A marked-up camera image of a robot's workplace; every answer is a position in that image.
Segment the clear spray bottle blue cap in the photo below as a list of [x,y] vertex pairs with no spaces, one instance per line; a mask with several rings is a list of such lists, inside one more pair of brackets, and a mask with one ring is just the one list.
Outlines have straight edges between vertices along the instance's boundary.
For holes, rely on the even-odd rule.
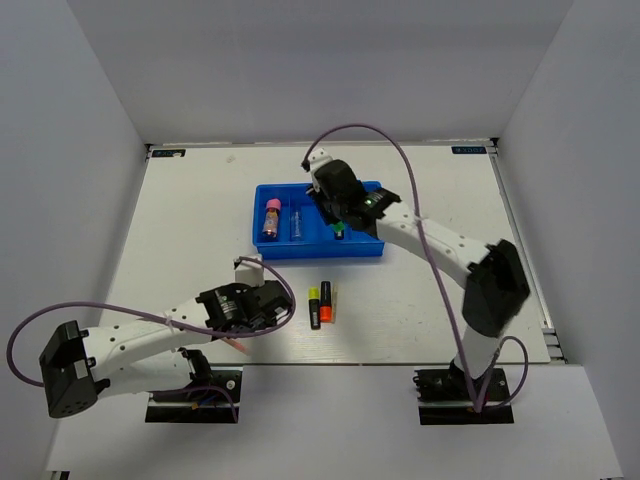
[[304,239],[303,215],[299,204],[294,204],[291,207],[290,237],[292,241],[302,241]]

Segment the slim pink highlighter pen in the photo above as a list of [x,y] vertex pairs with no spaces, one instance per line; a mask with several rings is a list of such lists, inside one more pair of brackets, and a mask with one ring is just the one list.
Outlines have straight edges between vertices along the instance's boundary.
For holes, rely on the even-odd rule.
[[250,355],[250,350],[245,345],[243,345],[242,343],[238,342],[237,340],[224,338],[223,341],[227,345],[229,345],[233,349],[235,349],[236,351],[242,353],[243,355],[246,355],[246,356]]

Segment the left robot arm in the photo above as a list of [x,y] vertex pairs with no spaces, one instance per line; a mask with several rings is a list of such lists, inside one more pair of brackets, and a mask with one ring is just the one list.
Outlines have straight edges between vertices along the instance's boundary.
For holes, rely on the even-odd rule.
[[50,417],[86,411],[98,400],[149,392],[199,399],[221,393],[200,346],[222,339],[251,338],[278,327],[295,309],[279,281],[260,286],[231,283],[200,293],[158,315],[82,329],[75,321],[56,328],[39,358]]

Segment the orange highlighter black body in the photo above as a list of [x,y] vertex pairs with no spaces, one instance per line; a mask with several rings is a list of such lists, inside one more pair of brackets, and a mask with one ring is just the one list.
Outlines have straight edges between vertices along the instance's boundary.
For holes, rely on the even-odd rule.
[[320,285],[320,310],[321,323],[333,321],[332,285],[330,281],[322,281]]

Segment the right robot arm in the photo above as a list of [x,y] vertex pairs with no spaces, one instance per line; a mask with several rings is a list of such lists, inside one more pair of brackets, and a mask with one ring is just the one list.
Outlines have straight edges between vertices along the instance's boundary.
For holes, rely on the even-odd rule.
[[342,160],[314,153],[302,168],[311,176],[307,195],[325,223],[342,223],[423,260],[433,259],[439,273],[463,288],[466,328],[451,384],[459,396],[477,397],[488,385],[486,371],[500,339],[530,295],[515,245],[504,239],[486,244],[421,219],[397,194],[384,188],[366,191]]

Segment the green highlighter black body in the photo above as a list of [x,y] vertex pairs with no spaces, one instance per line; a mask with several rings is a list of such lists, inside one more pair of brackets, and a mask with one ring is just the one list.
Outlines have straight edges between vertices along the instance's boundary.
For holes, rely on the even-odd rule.
[[335,223],[331,226],[334,239],[335,240],[343,240],[345,237],[345,225],[342,222]]

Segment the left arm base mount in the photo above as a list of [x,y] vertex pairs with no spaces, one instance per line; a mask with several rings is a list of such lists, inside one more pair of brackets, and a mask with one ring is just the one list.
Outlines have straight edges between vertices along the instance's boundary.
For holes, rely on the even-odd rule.
[[151,395],[145,422],[150,424],[235,424],[240,416],[243,368],[211,367],[201,390]]

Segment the yellow highlighter black body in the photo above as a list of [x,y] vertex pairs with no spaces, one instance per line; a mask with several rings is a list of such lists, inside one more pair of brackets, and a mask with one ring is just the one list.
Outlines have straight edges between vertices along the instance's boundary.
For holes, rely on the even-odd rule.
[[308,290],[308,311],[311,329],[319,330],[321,328],[321,321],[320,291],[318,287],[310,287]]

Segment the pink-capped marker tube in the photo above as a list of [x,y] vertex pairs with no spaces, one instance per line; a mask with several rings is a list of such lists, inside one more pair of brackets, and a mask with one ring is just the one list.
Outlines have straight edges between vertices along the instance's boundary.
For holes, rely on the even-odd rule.
[[281,201],[277,198],[272,198],[266,203],[262,228],[262,235],[266,240],[275,240],[278,236],[281,208]]

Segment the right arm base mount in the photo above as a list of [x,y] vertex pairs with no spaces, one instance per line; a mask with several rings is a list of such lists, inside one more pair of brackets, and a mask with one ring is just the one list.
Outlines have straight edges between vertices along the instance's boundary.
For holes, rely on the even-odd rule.
[[481,413],[473,409],[464,375],[449,368],[418,369],[412,378],[418,394],[418,413],[422,426],[463,426],[513,424],[512,407],[505,372],[496,368],[486,391]]

